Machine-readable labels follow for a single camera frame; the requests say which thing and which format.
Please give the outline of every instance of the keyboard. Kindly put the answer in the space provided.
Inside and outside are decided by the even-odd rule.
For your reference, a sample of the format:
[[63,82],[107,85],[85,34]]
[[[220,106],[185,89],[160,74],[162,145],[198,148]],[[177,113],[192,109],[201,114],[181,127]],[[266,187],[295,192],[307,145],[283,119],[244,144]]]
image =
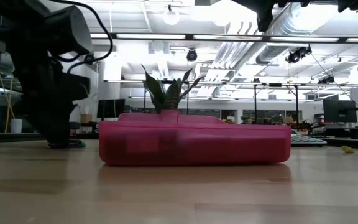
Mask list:
[[292,146],[325,146],[326,141],[303,136],[297,133],[295,130],[291,130],[291,145]]

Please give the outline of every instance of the green leaf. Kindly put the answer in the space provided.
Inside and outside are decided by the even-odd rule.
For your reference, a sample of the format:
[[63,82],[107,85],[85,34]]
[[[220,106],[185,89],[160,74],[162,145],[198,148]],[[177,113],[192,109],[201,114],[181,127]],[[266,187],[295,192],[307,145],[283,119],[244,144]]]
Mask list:
[[179,101],[180,101],[184,96],[186,96],[186,95],[191,91],[191,89],[194,88],[194,87],[198,84],[198,82],[199,82],[202,78],[203,78],[203,77],[197,78],[197,79],[194,81],[194,83],[179,97]]
[[185,76],[183,77],[183,82],[187,81],[187,79],[188,79],[189,76],[190,76],[191,71],[192,71],[192,69],[190,69],[189,71],[187,71],[187,72],[185,73]]
[[183,84],[187,81],[187,79],[189,79],[191,71],[192,71],[192,69],[190,69],[189,71],[187,71],[185,73],[185,76],[183,77],[183,81],[180,83],[179,89],[181,89]]
[[178,87],[179,87],[179,89],[181,87],[181,79],[180,78],[178,78]]
[[158,81],[158,84],[160,84],[160,87],[161,87],[161,90],[166,93],[167,90],[165,89],[165,85],[161,82],[161,80],[157,80]]
[[165,102],[163,105],[164,109],[178,109],[179,105],[179,86],[176,80],[173,80],[173,83],[169,86],[167,90],[167,95],[165,97]]
[[151,75],[149,75],[146,71],[146,68],[142,65],[144,72],[146,74],[146,86],[149,90],[150,95],[153,94],[154,97],[154,106],[156,103],[163,104],[165,101],[165,94],[161,89],[160,84],[156,79],[154,79]]
[[153,105],[154,105],[154,96],[153,96],[153,93],[149,90],[149,87],[147,86],[146,81],[143,81],[143,86],[144,86],[144,88],[148,91],[148,93],[150,94],[150,98],[151,98],[152,103],[153,103]]

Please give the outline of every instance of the desk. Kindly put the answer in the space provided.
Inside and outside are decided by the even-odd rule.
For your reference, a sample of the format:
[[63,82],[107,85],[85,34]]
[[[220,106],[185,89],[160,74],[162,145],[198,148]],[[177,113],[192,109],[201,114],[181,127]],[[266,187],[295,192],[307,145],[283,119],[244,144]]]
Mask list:
[[0,144],[0,223],[358,223],[358,150],[294,148],[269,166],[117,168],[85,142]]
[[94,131],[97,129],[98,125],[99,124],[97,122],[81,123],[80,124],[80,134],[94,133]]
[[358,128],[326,128],[326,135],[358,139]]

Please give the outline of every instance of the black cable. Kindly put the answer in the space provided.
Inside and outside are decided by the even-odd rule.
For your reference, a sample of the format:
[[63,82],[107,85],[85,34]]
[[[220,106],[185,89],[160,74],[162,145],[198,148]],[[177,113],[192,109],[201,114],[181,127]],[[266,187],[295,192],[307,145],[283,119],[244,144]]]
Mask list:
[[70,74],[70,72],[77,66],[80,66],[80,65],[84,65],[86,63],[93,63],[93,62],[97,62],[97,61],[100,61],[100,60],[104,60],[106,59],[108,56],[110,56],[111,52],[112,52],[112,38],[110,36],[110,33],[109,31],[106,29],[106,27],[103,25],[102,23],[102,20],[100,19],[98,13],[89,5],[87,4],[83,4],[83,3],[80,3],[80,2],[74,2],[74,1],[67,1],[67,0],[49,0],[51,2],[56,2],[56,3],[62,3],[62,4],[72,4],[72,5],[75,5],[75,6],[81,6],[81,7],[84,7],[88,10],[90,10],[94,16],[96,17],[96,20],[98,21],[99,25],[101,26],[102,30],[104,31],[104,33],[106,33],[109,41],[110,41],[110,49],[109,51],[102,57],[100,58],[96,58],[94,60],[92,60],[91,62],[86,62],[86,61],[83,61],[83,62],[78,62],[78,63],[75,63],[74,65],[72,65],[68,70],[67,70],[67,74]]
[[78,54],[77,56],[73,57],[73,58],[63,58],[59,55],[53,56],[54,58],[56,58],[57,60],[61,61],[61,62],[66,62],[66,63],[70,63],[70,62],[74,62],[75,60],[79,59],[80,55]]
[[[321,66],[321,64],[318,62],[318,60],[314,57],[314,55],[313,55],[313,54],[310,54],[310,55],[314,58],[314,60],[317,62],[317,64],[320,66],[320,68],[323,69],[323,71],[325,72],[325,74],[329,75],[328,72],[323,68],[323,66]],[[334,82],[334,83],[358,106],[358,104],[356,103],[356,101],[354,101],[354,100],[351,98],[351,96],[350,96],[349,94],[347,94],[347,93],[345,92],[345,90],[343,90],[343,89],[341,88],[340,85],[338,85],[336,82]]]

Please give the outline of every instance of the spotlight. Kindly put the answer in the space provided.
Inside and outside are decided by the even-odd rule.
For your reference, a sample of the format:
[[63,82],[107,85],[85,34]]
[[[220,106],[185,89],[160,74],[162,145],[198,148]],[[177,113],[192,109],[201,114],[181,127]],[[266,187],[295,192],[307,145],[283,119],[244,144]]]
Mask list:
[[196,50],[190,49],[189,52],[187,53],[187,61],[194,62],[195,60],[197,60]]
[[317,84],[330,84],[330,83],[335,83],[335,79],[331,75],[326,78],[319,79]]
[[290,52],[288,57],[285,58],[285,61],[288,63],[297,63],[308,54],[311,54],[310,45],[308,47],[298,47],[296,50]]

